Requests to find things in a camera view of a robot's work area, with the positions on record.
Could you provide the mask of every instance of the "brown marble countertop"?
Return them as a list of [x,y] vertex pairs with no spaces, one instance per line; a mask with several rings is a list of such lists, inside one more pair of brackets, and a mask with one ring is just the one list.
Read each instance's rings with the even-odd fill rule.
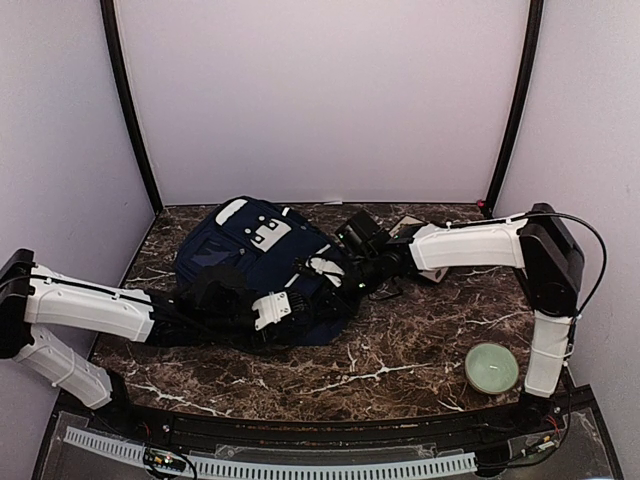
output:
[[[327,233],[360,208],[391,227],[405,215],[476,220],[475,205],[294,205]],[[169,207],[159,216],[127,279],[129,288],[169,290],[184,237],[211,211]],[[514,402],[517,389],[489,396],[468,385],[467,352],[480,342],[529,357],[533,316],[508,268],[456,268],[441,284],[401,280],[402,297],[364,301],[325,347],[255,357],[218,346],[161,349],[100,335],[93,361],[119,372],[140,405],[185,413],[285,421],[383,420]]]

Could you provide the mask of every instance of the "backpack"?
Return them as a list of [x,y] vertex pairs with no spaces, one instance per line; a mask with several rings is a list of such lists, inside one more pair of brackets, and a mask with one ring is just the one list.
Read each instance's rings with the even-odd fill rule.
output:
[[[326,261],[341,268],[325,275],[310,268],[310,262]],[[339,289],[337,272],[348,269],[348,255],[289,207],[246,196],[217,207],[180,246],[178,285],[190,285],[205,267],[222,265],[241,272],[246,288],[259,295],[287,289],[307,299],[311,314],[268,327],[276,343],[326,345],[358,309],[359,298],[346,298]]]

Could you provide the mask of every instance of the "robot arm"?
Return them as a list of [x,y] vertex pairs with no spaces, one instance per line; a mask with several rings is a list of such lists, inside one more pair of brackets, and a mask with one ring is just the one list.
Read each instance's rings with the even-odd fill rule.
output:
[[393,238],[359,213],[338,230],[345,246],[363,260],[356,274],[360,288],[373,291],[381,281],[411,273],[442,278],[455,266],[504,265],[518,269],[534,316],[525,391],[548,398],[556,389],[572,341],[572,324],[582,281],[584,255],[547,204],[531,215],[468,224],[419,224]]
[[[286,292],[258,298],[244,312],[220,317],[218,325],[260,331],[295,310]],[[114,372],[97,367],[55,337],[46,324],[110,333],[134,342],[159,345],[167,326],[178,324],[180,341],[198,342],[202,332],[171,299],[143,290],[112,289],[59,275],[33,263],[33,252],[19,250],[0,270],[0,358],[13,358],[61,387],[91,409],[113,400],[126,403],[126,389]]]

